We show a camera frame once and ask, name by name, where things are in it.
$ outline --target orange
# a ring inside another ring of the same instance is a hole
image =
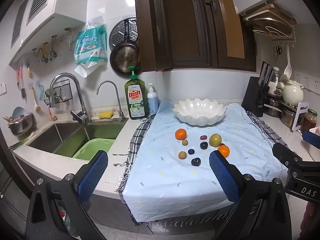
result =
[[[178,129],[178,130],[176,130],[174,135],[175,135],[176,139],[184,140],[187,137],[187,131],[184,129]]]
[[[227,158],[230,154],[230,149],[228,146],[226,145],[221,145],[218,148],[218,151],[221,152],[221,154],[223,155],[223,157]]]

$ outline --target black knife block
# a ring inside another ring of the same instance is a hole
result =
[[[268,92],[269,87],[267,86],[265,90],[262,91],[263,88],[258,84],[258,80],[259,77],[250,77],[241,106],[246,111],[252,112],[256,117],[262,117],[265,94]]]

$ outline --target green plastic basin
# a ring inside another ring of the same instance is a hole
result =
[[[83,145],[79,151],[76,152],[73,158],[90,161],[99,150],[103,150],[108,153],[114,141],[115,140],[113,139],[102,138],[90,140]]]

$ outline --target human hand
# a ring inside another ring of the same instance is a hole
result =
[[[308,202],[306,206],[306,211],[303,215],[303,220],[300,226],[300,229],[301,229],[300,235],[309,228],[314,213],[315,213],[315,205],[311,202]]]

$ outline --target scissors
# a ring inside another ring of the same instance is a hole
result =
[[[277,52],[277,59],[276,60],[278,60],[278,56],[282,54],[282,48],[279,45],[276,46],[276,52]]]

